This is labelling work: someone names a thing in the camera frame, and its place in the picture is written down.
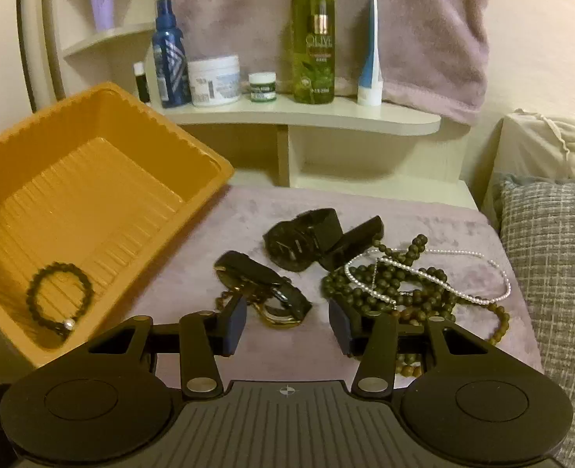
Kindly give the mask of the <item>gold black wristwatch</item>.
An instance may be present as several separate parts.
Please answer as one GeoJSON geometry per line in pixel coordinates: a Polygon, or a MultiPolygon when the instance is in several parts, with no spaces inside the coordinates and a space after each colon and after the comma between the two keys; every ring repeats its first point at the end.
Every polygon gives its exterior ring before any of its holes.
{"type": "Polygon", "coordinates": [[[269,325],[293,328],[301,325],[312,308],[312,303],[287,277],[249,258],[243,252],[225,252],[213,268],[226,287],[216,299],[222,312],[238,295],[251,305],[269,325]]]}

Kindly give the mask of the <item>orange plastic tray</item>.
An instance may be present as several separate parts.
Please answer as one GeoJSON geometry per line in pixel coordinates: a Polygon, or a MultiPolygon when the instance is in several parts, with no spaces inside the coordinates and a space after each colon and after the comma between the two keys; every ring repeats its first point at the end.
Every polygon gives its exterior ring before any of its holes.
{"type": "Polygon", "coordinates": [[[35,367],[95,336],[233,172],[111,82],[1,133],[0,331],[35,367]]]}

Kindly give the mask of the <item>grey checked pillow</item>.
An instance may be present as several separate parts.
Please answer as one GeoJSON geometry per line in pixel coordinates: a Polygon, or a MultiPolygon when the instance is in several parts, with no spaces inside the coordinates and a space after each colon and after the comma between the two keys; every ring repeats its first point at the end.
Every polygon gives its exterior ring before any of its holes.
{"type": "Polygon", "coordinates": [[[492,195],[500,240],[528,305],[543,368],[573,407],[558,459],[575,467],[575,180],[503,174],[492,195]]]}

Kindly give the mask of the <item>cream corner shelf unit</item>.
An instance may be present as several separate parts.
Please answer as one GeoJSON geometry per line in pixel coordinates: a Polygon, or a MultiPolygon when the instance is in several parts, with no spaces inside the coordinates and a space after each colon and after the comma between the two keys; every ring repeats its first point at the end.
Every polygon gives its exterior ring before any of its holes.
{"type": "MultiPolygon", "coordinates": [[[[135,90],[133,64],[152,64],[155,0],[115,0],[111,30],[97,32],[91,0],[53,0],[64,93],[100,82],[135,90]]],[[[215,108],[167,111],[234,165],[234,183],[311,188],[474,208],[461,166],[467,134],[440,116],[338,97],[307,106],[279,95],[215,108]]]]}

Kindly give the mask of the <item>blue spray bottle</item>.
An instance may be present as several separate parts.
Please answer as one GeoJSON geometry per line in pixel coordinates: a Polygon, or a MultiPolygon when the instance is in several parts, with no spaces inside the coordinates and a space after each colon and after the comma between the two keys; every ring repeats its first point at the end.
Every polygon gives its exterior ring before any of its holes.
{"type": "Polygon", "coordinates": [[[183,32],[176,23],[172,0],[157,0],[152,52],[161,105],[181,107],[191,102],[183,32]]]}

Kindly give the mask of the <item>blue white tube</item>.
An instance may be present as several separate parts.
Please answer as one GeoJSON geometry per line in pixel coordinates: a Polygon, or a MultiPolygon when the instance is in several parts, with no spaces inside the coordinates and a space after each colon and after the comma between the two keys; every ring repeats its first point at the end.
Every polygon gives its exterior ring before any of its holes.
{"type": "Polygon", "coordinates": [[[357,85],[357,103],[366,107],[382,104],[384,80],[378,48],[378,0],[369,0],[368,49],[357,85]]]}

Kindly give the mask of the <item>cream pillow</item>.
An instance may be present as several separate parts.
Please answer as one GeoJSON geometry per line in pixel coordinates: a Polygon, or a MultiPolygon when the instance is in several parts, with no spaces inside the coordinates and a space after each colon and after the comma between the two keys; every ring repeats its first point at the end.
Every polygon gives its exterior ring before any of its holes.
{"type": "Polygon", "coordinates": [[[491,225],[501,220],[500,182],[507,176],[522,181],[575,181],[575,117],[546,116],[521,109],[506,115],[481,210],[491,225]]]}

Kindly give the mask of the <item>white cream jar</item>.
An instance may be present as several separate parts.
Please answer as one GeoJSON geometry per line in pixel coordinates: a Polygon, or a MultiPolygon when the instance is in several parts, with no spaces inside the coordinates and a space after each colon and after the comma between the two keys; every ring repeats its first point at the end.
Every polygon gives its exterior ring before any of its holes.
{"type": "Polygon", "coordinates": [[[234,103],[240,98],[238,55],[191,60],[187,66],[194,106],[222,106],[234,103]]]}

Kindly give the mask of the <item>small green white jar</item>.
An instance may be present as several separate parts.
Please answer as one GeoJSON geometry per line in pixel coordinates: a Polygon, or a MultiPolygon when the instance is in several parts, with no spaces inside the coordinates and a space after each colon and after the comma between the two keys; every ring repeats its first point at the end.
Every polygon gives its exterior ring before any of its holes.
{"type": "Polygon", "coordinates": [[[250,73],[248,85],[249,98],[254,103],[269,103],[277,98],[275,72],[250,73]]]}

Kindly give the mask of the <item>green olive spray bottle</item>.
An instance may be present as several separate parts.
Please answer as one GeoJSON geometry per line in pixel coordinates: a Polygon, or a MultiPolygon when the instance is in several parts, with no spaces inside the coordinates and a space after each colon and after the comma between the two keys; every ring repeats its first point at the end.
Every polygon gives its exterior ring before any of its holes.
{"type": "Polygon", "coordinates": [[[299,104],[332,103],[335,89],[335,0],[292,0],[292,80],[299,104]]]}

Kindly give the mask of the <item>lilac towel hanging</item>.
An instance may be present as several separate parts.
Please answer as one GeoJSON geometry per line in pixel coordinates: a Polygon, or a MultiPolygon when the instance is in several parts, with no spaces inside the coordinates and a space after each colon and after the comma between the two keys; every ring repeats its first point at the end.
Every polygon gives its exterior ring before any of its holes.
{"type": "MultiPolygon", "coordinates": [[[[292,92],[292,0],[171,0],[189,58],[237,55],[292,92]]],[[[484,103],[488,0],[378,0],[383,98],[469,125],[484,103]]],[[[369,52],[370,0],[335,0],[335,93],[353,96],[369,52]]]]}

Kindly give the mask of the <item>white curved door frame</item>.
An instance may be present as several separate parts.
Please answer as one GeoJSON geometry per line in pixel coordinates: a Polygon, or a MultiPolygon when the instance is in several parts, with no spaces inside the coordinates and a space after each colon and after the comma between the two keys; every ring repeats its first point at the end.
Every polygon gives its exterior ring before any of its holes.
{"type": "Polygon", "coordinates": [[[16,0],[22,71],[32,113],[66,97],[57,51],[53,0],[16,0]]]}

